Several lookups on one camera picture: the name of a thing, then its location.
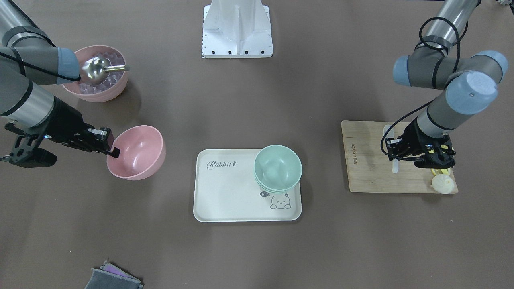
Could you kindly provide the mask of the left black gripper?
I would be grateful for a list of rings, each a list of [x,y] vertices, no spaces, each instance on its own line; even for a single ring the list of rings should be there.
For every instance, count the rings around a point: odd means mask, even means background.
[[[387,155],[390,161],[402,160],[403,157],[410,155],[422,155],[419,151],[418,139],[421,136],[429,136],[425,134],[418,125],[417,119],[413,120],[404,130],[404,133],[399,138],[386,138],[385,145],[387,148]]]

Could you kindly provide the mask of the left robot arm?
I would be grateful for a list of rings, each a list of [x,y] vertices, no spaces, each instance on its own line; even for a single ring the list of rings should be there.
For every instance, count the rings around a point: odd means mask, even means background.
[[[448,168],[455,164],[450,132],[481,113],[498,94],[497,85],[508,61],[497,51],[461,57],[461,39],[479,0],[445,0],[438,15],[419,29],[419,43],[411,55],[397,59],[397,84],[441,90],[421,106],[419,115],[397,138],[382,137],[381,149],[390,160],[412,161],[419,168]]]

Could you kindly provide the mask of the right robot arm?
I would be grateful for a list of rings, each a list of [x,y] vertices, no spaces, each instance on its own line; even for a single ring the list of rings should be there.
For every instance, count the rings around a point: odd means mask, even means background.
[[[53,166],[57,156],[40,147],[45,139],[64,146],[118,158],[110,128],[85,123],[82,114],[43,88],[80,80],[73,51],[57,47],[11,0],[2,0],[0,113],[16,135],[1,161],[19,167]]]

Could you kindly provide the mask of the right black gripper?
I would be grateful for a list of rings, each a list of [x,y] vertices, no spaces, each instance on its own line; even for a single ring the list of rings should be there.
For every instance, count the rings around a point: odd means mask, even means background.
[[[110,128],[97,129],[95,137],[90,132],[90,129],[95,127],[85,123],[78,110],[57,97],[53,97],[53,100],[53,109],[43,121],[45,134],[51,141],[87,152],[100,152],[99,142],[113,144],[114,137]],[[102,153],[117,159],[120,156],[120,149],[113,147],[111,150],[103,150]]]

